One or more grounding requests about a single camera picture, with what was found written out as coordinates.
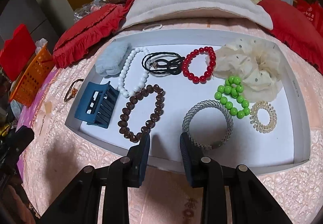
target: red bead bracelet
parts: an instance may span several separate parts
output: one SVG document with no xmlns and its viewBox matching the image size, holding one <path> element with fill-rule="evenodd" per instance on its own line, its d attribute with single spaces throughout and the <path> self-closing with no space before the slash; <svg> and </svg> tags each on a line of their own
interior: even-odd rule
<svg viewBox="0 0 323 224">
<path fill-rule="evenodd" d="M 206 68 L 206 71 L 204 72 L 204 76 L 198 77 L 188 71 L 188 66 L 194 57 L 204 52 L 209 54 L 210 62 Z M 215 56 L 213 47 L 206 46 L 206 47 L 200 47 L 199 49 L 194 49 L 190 54 L 186 56 L 186 58 L 182 62 L 181 69 L 183 71 L 183 75 L 186 76 L 189 80 L 192 80 L 194 84 L 198 84 L 200 82 L 205 83 L 206 79 L 209 78 L 212 74 L 213 68 L 215 67 L 215 60 L 216 60 L 216 56 Z"/>
</svg>

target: orange plastic basket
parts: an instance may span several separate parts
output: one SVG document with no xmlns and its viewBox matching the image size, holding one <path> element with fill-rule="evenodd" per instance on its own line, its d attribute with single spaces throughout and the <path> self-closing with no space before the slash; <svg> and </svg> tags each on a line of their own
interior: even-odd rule
<svg viewBox="0 0 323 224">
<path fill-rule="evenodd" d="M 46 46 L 43 46 L 31 61 L 16 89 L 11 93 L 10 102 L 14 99 L 25 106 L 33 103 L 38 90 L 54 67 L 53 57 Z"/>
</svg>

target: brown bead bracelet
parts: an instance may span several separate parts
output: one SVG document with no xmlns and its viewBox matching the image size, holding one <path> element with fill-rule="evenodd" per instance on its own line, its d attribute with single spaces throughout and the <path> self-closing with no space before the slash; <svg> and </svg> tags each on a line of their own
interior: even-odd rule
<svg viewBox="0 0 323 224">
<path fill-rule="evenodd" d="M 156 92 L 156 103 L 154 113 L 150 115 L 150 120 L 146 121 L 146 126 L 141 128 L 141 132 L 138 132 L 137 135 L 134 135 L 128 128 L 127 121 L 129 120 L 129 115 L 131 110 L 134 109 L 135 105 L 139 100 L 142 100 L 143 97 L 147 97 L 149 94 Z M 150 133 L 150 129 L 155 126 L 155 122 L 159 120 L 159 116 L 163 113 L 164 107 L 164 90 L 161 89 L 157 84 L 154 86 L 148 85 L 145 89 L 141 89 L 140 92 L 136 92 L 133 97 L 130 97 L 130 102 L 126 104 L 126 107 L 122 109 L 122 114 L 120 115 L 120 121 L 118 122 L 118 126 L 120 127 L 119 133 L 123 134 L 126 139 L 129 139 L 133 143 L 137 143 L 144 132 Z"/>
</svg>

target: green bead bracelet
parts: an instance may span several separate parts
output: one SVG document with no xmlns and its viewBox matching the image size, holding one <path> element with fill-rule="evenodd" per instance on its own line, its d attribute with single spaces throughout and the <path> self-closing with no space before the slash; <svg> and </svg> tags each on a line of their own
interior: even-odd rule
<svg viewBox="0 0 323 224">
<path fill-rule="evenodd" d="M 243 90 L 244 88 L 243 85 L 241 85 L 241 79 L 238 76 L 229 76 L 225 80 L 224 86 L 218 86 L 218 91 L 214 94 L 214 98 L 219 100 L 222 105 L 230 110 L 231 116 L 237 116 L 237 118 L 242 119 L 250 114 L 249 101 L 240 95 Z M 233 107 L 232 102 L 228 101 L 228 99 L 222 95 L 223 93 L 236 98 L 237 102 L 243 107 L 243 110 L 238 111 L 235 107 Z"/>
</svg>

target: silver beaded bracelet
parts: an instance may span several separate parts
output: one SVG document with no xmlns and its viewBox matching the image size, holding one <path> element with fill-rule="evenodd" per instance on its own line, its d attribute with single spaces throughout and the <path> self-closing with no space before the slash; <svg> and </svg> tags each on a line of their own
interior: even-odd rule
<svg viewBox="0 0 323 224">
<path fill-rule="evenodd" d="M 264 126 L 262 123 L 259 122 L 258 120 L 258 110 L 259 109 L 264 109 L 267 110 L 267 112 L 269 113 L 269 123 L 268 125 Z M 259 131 L 260 133 L 269 133 L 271 131 L 274 130 L 274 128 L 276 127 L 277 124 L 277 114 L 276 111 L 274 109 L 274 107 L 268 103 L 267 101 L 258 101 L 257 103 L 255 103 L 251 110 L 250 110 L 250 124 L 254 125 L 254 128 Z"/>
<path fill-rule="evenodd" d="M 201 109 L 204 109 L 206 107 L 215 107 L 218 110 L 220 110 L 226 121 L 227 121 L 227 132 L 224 135 L 224 137 L 219 140 L 216 141 L 214 143 L 212 143 L 211 145 L 204 145 L 204 144 L 200 144 L 198 143 L 196 140 L 194 140 L 194 138 L 190 135 L 190 131 L 189 131 L 189 127 L 190 127 L 190 122 L 193 118 L 193 116 Z M 185 115 L 184 119 L 183 119 L 183 124 L 182 124 L 182 129 L 183 132 L 186 132 L 187 135 L 189 136 L 189 138 L 191 139 L 191 141 L 198 147 L 201 147 L 205 150 L 210 150 L 210 149 L 214 149 L 214 148 L 218 148 L 220 146 L 222 146 L 225 142 L 228 141 L 228 139 L 230 138 L 231 134 L 232 134 L 232 129 L 233 129 L 233 119 L 232 116 L 230 115 L 230 111 L 226 109 L 226 107 L 224 105 L 222 105 L 220 102 L 215 101 L 215 100 L 204 100 L 202 102 L 197 103 L 195 106 L 193 106 Z"/>
</svg>

